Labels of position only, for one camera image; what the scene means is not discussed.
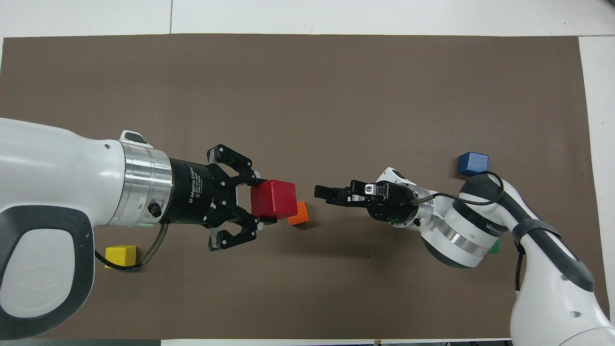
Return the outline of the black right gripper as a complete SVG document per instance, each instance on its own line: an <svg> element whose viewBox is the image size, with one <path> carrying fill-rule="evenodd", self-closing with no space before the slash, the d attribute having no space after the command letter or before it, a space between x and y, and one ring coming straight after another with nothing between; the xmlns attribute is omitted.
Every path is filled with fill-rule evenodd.
<svg viewBox="0 0 615 346"><path fill-rule="evenodd" d="M416 200L427 197L428 190L409 183L365 183L351 180L350 186L334 188L322 185L314 187L314 198L327 204L343 207L367 208L369 215L378 221L406 225L419 216Z"/></svg>

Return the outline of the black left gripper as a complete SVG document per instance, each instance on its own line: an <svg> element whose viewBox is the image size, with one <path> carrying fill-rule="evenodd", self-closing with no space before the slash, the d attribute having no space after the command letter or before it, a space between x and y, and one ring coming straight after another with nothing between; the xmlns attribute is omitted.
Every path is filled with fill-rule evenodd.
<svg viewBox="0 0 615 346"><path fill-rule="evenodd" d="M253 162L241 153L219 144L207 151L208 164L171 159L172 193L167 206L169 223L203 225L209 229L209 250L229 249L257 238L275 217L254 216L237 205L237 187L258 186L262 179ZM240 226L236 235L222 225Z"/></svg>

